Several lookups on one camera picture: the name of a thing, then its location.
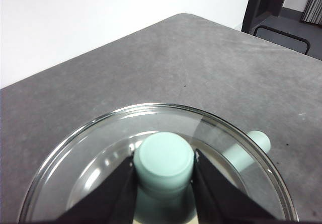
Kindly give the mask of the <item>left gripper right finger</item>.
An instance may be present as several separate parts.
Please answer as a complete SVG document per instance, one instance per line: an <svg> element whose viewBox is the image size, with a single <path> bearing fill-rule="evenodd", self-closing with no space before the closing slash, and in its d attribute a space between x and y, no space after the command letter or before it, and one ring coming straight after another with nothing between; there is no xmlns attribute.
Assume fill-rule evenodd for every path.
<svg viewBox="0 0 322 224"><path fill-rule="evenodd" d="M281 223L195 150L193 193L199 223Z"/></svg>

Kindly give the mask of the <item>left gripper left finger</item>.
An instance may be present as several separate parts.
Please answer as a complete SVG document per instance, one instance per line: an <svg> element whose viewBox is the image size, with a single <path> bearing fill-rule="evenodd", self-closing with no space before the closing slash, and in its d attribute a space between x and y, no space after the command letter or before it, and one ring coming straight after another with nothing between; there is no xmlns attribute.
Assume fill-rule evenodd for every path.
<svg viewBox="0 0 322 224"><path fill-rule="evenodd" d="M133 157L129 156L55 223L133 223L137 185Z"/></svg>

